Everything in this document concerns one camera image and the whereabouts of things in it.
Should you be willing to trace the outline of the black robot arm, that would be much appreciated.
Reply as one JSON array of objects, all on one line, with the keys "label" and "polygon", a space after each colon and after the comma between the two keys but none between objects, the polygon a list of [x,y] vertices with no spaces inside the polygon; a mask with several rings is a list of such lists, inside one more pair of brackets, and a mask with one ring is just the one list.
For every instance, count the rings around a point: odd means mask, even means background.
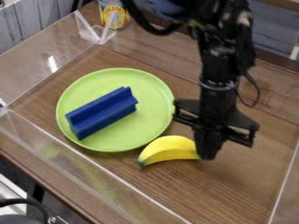
[{"label": "black robot arm", "polygon": [[252,14],[247,0],[148,0],[154,13],[169,21],[156,33],[188,26],[200,53],[200,98],[177,100],[173,118],[193,129],[200,158],[212,160],[225,141],[253,144],[259,124],[237,108],[239,79],[251,79],[255,65]]}]

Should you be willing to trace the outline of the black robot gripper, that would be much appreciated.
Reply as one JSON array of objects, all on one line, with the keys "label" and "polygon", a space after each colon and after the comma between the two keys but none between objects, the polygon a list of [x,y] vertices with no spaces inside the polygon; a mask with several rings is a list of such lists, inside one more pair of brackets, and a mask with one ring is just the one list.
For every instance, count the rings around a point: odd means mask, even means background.
[{"label": "black robot gripper", "polygon": [[253,145],[259,124],[237,109],[239,81],[225,84],[200,83],[198,99],[173,100],[173,119],[190,126],[196,152],[201,159],[213,159],[225,141]]}]

